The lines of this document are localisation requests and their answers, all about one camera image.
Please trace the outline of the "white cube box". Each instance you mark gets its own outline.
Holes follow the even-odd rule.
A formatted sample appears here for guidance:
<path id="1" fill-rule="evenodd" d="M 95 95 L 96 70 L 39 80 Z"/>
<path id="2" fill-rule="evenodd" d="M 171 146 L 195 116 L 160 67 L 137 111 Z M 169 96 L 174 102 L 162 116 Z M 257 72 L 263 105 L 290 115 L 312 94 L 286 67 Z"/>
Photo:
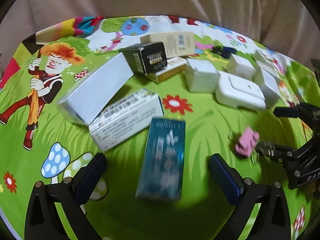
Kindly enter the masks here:
<path id="1" fill-rule="evenodd" d="M 214 94 L 220 73 L 214 65 L 206 60 L 187 59 L 185 80 L 191 93 Z"/>

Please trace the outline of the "white rounded plastic case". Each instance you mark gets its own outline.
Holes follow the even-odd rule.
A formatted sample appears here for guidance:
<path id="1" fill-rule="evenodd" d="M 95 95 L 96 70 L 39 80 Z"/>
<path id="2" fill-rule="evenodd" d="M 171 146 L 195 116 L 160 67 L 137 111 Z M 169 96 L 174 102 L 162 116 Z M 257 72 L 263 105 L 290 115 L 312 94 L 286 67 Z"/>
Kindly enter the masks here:
<path id="1" fill-rule="evenodd" d="M 251 110 L 266 108 L 265 97 L 260 87 L 242 77 L 219 71 L 220 77 L 215 91 L 219 103 L 234 108 Z"/>

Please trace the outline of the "pink embroidered curtain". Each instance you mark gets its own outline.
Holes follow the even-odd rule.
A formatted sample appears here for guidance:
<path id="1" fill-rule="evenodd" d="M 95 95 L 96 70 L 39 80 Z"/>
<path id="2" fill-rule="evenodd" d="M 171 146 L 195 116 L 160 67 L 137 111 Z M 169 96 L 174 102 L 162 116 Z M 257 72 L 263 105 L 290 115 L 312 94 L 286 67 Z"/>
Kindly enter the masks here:
<path id="1" fill-rule="evenodd" d="M 17 0 L 1 23 L 1 68 L 33 33 L 79 16 L 172 15 L 245 35 L 310 66 L 319 29 L 300 0 Z"/>

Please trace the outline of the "white box right side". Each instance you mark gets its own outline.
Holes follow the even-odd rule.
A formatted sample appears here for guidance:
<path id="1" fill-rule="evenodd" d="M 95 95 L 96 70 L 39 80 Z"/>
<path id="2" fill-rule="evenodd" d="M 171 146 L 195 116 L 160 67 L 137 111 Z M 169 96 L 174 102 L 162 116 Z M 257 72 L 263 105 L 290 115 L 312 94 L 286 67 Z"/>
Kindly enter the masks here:
<path id="1" fill-rule="evenodd" d="M 253 59 L 255 60 L 253 81 L 260 87 L 265 97 L 266 108 L 271 109 L 280 99 L 278 88 L 280 76 L 271 61 L 270 55 L 265 51 L 256 50 Z"/>

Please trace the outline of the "small white box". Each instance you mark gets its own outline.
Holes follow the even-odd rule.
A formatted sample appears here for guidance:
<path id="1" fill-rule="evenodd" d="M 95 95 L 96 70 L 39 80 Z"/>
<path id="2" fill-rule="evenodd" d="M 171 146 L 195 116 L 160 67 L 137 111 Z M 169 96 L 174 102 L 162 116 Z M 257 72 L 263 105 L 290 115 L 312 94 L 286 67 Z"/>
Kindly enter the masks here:
<path id="1" fill-rule="evenodd" d="M 252 80 L 255 74 L 255 68 L 252 66 L 248 59 L 231 54 L 229 63 L 226 67 L 226 72 L 239 77 L 243 77 L 247 80 Z"/>

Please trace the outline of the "gold white toothpaste box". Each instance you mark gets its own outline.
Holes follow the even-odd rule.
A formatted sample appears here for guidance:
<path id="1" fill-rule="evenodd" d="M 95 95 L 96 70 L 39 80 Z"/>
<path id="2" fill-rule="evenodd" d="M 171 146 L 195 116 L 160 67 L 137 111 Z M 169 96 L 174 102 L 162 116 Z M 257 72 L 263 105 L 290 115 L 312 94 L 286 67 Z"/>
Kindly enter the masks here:
<path id="1" fill-rule="evenodd" d="M 182 72 L 187 63 L 188 61 L 182 57 L 172 57 L 167 59 L 167 65 L 165 67 L 154 73 L 147 74 L 146 77 L 155 83 L 161 83 Z"/>

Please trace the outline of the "large white blank box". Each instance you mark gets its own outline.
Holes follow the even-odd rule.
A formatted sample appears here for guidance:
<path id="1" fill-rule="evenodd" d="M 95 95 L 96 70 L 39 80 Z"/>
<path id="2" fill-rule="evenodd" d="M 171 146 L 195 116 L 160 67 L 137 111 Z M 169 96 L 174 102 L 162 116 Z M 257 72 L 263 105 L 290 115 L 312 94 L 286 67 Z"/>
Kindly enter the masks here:
<path id="1" fill-rule="evenodd" d="M 123 53 L 89 72 L 57 101 L 57 109 L 72 124 L 90 125 L 133 76 Z"/>

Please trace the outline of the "dark blue small case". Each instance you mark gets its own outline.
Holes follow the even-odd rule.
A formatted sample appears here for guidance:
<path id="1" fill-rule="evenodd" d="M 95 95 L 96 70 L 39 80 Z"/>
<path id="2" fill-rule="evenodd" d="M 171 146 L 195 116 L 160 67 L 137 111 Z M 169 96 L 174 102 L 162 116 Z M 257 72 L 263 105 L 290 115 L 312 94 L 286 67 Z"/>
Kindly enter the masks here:
<path id="1" fill-rule="evenodd" d="M 224 59 L 229 59 L 232 54 L 236 54 L 237 50 L 232 47 L 213 46 L 212 52 L 221 56 Z"/>

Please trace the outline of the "pink small object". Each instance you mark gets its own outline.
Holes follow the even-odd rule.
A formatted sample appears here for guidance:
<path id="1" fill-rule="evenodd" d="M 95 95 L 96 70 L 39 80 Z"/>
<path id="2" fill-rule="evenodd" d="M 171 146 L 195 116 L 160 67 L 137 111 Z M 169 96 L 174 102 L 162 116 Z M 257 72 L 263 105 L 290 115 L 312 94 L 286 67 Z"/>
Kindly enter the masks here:
<path id="1" fill-rule="evenodd" d="M 247 126 L 242 133 L 231 134 L 229 148 L 239 158 L 250 158 L 259 140 L 259 133 Z"/>

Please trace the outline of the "teal blue box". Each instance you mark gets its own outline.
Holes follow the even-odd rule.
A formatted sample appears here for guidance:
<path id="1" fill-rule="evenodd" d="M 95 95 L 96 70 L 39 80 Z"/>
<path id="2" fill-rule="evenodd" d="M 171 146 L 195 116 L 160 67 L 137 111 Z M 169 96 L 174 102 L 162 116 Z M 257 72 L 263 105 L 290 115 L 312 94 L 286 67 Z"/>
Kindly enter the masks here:
<path id="1" fill-rule="evenodd" d="M 152 118 L 136 197 L 180 200 L 185 155 L 185 121 Z"/>

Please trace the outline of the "beige barcode box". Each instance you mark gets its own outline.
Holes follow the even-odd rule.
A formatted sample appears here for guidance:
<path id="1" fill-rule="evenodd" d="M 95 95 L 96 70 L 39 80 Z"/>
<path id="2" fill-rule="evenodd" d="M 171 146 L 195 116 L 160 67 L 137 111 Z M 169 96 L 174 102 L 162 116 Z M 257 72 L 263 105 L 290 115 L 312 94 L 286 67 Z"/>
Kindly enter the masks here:
<path id="1" fill-rule="evenodd" d="M 195 41 L 192 32 L 155 33 L 142 36 L 141 43 L 162 42 L 167 58 L 195 54 Z"/>

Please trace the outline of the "white barcode medicine box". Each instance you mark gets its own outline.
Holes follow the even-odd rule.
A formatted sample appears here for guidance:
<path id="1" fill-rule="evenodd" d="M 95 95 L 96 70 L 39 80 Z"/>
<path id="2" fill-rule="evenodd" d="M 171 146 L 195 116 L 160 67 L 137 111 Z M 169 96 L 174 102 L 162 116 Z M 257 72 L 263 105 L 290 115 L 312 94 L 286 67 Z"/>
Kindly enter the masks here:
<path id="1" fill-rule="evenodd" d="M 103 152 L 147 128 L 153 117 L 164 115 L 159 95 L 142 88 L 105 107 L 89 125 L 89 132 Z"/>

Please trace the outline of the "black gold-label box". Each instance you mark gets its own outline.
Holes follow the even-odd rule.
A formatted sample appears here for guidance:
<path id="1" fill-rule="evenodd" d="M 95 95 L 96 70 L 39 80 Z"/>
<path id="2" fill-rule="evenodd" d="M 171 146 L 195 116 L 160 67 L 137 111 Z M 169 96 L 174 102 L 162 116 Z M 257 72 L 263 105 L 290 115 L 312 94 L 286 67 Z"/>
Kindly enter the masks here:
<path id="1" fill-rule="evenodd" d="M 163 42 L 139 43 L 118 51 L 123 53 L 134 73 L 148 75 L 167 66 Z"/>

